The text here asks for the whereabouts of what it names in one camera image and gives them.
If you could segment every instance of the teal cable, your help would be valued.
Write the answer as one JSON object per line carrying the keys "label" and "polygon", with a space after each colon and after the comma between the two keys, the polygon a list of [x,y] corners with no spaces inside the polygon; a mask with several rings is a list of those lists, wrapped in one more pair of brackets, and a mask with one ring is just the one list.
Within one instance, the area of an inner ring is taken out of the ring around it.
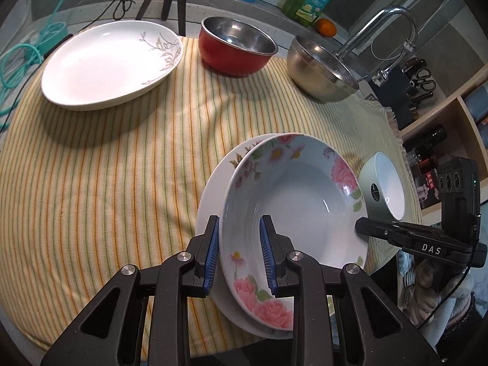
{"label": "teal cable", "polygon": [[58,10],[59,8],[61,7],[61,4],[64,2],[64,0],[59,0],[58,1],[58,4],[56,5],[56,7],[54,8],[54,11],[53,13],[51,14],[51,16],[49,17],[49,19],[47,20],[46,22],[46,25],[44,26],[44,28],[41,30],[40,34],[39,34],[39,40],[37,41],[37,43],[39,44],[43,37],[44,37],[44,33],[46,32],[46,29],[49,27],[49,25],[51,24],[52,20],[53,20],[53,17],[54,15],[56,15],[56,13],[58,13]]}
{"label": "teal cable", "polygon": [[[11,53],[13,51],[18,50],[19,48],[30,48],[30,49],[32,49],[34,51],[34,55],[32,55],[30,57],[30,59],[28,60],[27,63],[24,63],[17,70],[15,70],[14,74],[8,80],[5,80],[5,77],[4,77],[5,65],[7,63],[8,57],[11,55]],[[17,85],[19,85],[20,82],[21,82],[21,80],[22,80],[22,78],[24,77],[25,72],[27,71],[27,69],[31,65],[35,64],[34,60],[36,60],[36,58],[37,58],[37,63],[41,64],[42,63],[42,56],[39,53],[39,50],[34,45],[31,45],[31,44],[17,44],[13,48],[11,48],[9,50],[9,52],[7,53],[7,55],[5,55],[5,57],[3,58],[2,64],[0,65],[0,81],[2,82],[3,88],[4,89],[13,89]],[[18,81],[14,82],[14,83],[10,82],[12,79],[15,79],[15,78],[18,78]]]}
{"label": "teal cable", "polygon": [[[45,26],[42,28],[41,32],[39,33],[39,38],[38,38],[35,46],[34,45],[31,45],[31,44],[26,44],[26,43],[15,45],[3,57],[2,64],[0,65],[0,82],[3,85],[2,90],[0,91],[0,108],[5,103],[5,100],[7,98],[8,90],[17,87],[21,83],[21,81],[24,78],[25,73],[27,72],[27,70],[29,69],[29,67],[32,66],[32,65],[34,65],[34,64],[36,64],[36,63],[38,63],[38,64],[41,64],[42,63],[43,59],[42,59],[41,53],[39,52],[37,46],[40,43],[42,43],[42,41],[44,41],[44,37],[46,35],[46,31],[50,27],[51,22],[52,22],[52,20],[54,18],[54,15],[58,12],[58,10],[61,7],[61,5],[62,5],[63,2],[64,2],[64,0],[59,0],[58,1],[58,4],[54,8],[53,13],[50,15],[50,17],[47,20]],[[32,49],[34,51],[34,53],[31,55],[31,57],[29,58],[29,60],[27,61],[27,63],[24,63],[17,70],[15,70],[14,73],[6,80],[5,79],[5,66],[6,66],[6,62],[8,61],[8,57],[11,55],[11,53],[13,51],[15,51],[15,50],[17,50],[19,48],[30,48],[30,49]],[[4,110],[0,110],[0,117],[3,117],[5,115],[11,113],[11,111],[13,109],[15,109],[15,107],[17,107],[17,105],[19,104],[18,98],[19,98],[19,96],[16,97],[14,103],[10,107],[8,107],[8,108],[6,108]]]}

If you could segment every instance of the yellow tablecloth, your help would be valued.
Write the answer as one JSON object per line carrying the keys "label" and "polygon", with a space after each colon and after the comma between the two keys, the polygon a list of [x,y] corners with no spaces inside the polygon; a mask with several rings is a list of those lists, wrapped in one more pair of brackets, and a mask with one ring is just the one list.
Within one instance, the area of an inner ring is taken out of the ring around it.
{"label": "yellow tablecloth", "polygon": [[[204,68],[197,40],[183,42],[177,69],[128,103],[59,108],[42,95],[41,68],[17,108],[0,152],[0,302],[44,348],[123,265],[146,268],[186,248],[206,181],[245,139],[310,134],[357,174],[382,151],[402,179],[405,220],[421,222],[392,117],[378,103],[351,96],[319,104],[296,88],[279,58],[252,76],[224,77]],[[395,252],[371,239],[366,270]],[[192,356],[259,340],[209,298],[190,299],[188,319]]]}

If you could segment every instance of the kitchen faucet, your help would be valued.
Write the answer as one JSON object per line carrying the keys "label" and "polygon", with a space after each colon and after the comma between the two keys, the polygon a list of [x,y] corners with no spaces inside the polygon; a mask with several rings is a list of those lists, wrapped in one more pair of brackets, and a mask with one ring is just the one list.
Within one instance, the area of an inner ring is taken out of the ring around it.
{"label": "kitchen faucet", "polygon": [[355,47],[357,47],[367,37],[380,28],[380,26],[382,26],[392,15],[406,16],[410,22],[411,32],[409,38],[403,43],[400,55],[394,60],[394,62],[390,63],[383,70],[379,70],[379,72],[372,77],[373,82],[379,87],[381,87],[388,80],[388,76],[393,68],[395,68],[401,62],[407,53],[412,52],[415,48],[415,41],[417,40],[418,35],[417,24],[415,23],[415,19],[408,9],[396,5],[383,8],[376,15],[374,15],[374,17],[372,17],[367,24],[353,34],[339,50],[335,52],[335,56],[342,62]]}

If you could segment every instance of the dark bottle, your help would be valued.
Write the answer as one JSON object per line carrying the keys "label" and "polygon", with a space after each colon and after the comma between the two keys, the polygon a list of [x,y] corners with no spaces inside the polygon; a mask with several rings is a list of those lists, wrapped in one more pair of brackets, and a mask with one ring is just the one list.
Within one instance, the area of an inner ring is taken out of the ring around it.
{"label": "dark bottle", "polygon": [[428,160],[433,155],[432,149],[446,138],[446,129],[439,124],[425,134],[406,142],[404,147],[409,156],[409,163],[414,159],[417,163]]}

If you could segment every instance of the black cable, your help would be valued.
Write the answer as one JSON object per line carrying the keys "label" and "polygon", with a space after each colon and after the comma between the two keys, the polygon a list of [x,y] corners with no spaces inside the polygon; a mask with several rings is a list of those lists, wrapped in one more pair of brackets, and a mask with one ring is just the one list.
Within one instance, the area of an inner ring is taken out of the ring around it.
{"label": "black cable", "polygon": [[[92,20],[90,23],[88,23],[85,27],[83,27],[80,31],[83,31],[85,30],[87,27],[90,27],[91,25],[93,25],[97,20],[99,20],[107,11],[108,9],[116,2],[117,0],[112,0],[112,2],[107,6],[107,8],[105,8],[102,13],[100,15],[98,15],[98,17],[94,20]],[[112,14],[112,18],[114,20],[121,20],[124,18],[125,16],[125,13],[130,9],[130,7],[132,7],[132,4],[134,3],[133,0],[119,0],[119,3],[117,4],[117,6],[115,7],[114,9],[114,13]],[[117,12],[117,10],[119,9],[120,5],[122,5],[122,15],[120,17],[116,17],[115,14]]]}
{"label": "black cable", "polygon": [[471,269],[471,265],[473,264],[475,248],[476,247],[473,247],[473,252],[471,253],[471,258],[469,259],[468,266],[467,266],[466,271],[464,272],[463,276],[459,280],[459,282],[457,282],[456,286],[451,290],[451,292],[449,292],[449,294],[441,300],[441,302],[437,305],[437,307],[435,307],[433,309],[433,311],[429,314],[427,319],[425,319],[425,321],[423,321],[420,324],[420,326],[417,328],[417,330],[420,330],[429,321],[429,319],[434,316],[434,314],[441,307],[441,305],[444,304],[446,302],[446,300],[454,294],[454,292],[457,290],[457,288],[461,285],[461,283],[463,283],[464,279],[468,276],[469,270]]}
{"label": "black cable", "polygon": [[[15,97],[14,99],[14,103],[17,101],[17,99],[19,98],[20,96],[20,93],[22,92],[22,90],[24,89],[24,87],[27,85],[27,83],[29,82],[29,80],[32,78],[32,76],[34,75],[34,73],[37,71],[38,68],[40,68],[41,65],[38,65],[38,67],[36,67],[36,69],[28,76],[27,78],[27,81],[24,82],[24,84],[20,87],[20,90],[19,92],[17,93],[17,96]],[[5,127],[7,126],[7,122],[8,122],[8,119],[10,118],[10,115],[11,113],[14,111],[14,109],[10,110],[7,114],[7,118],[5,119],[5,122],[3,123],[2,127],[0,128],[0,134],[3,132],[3,130],[5,129]]]}

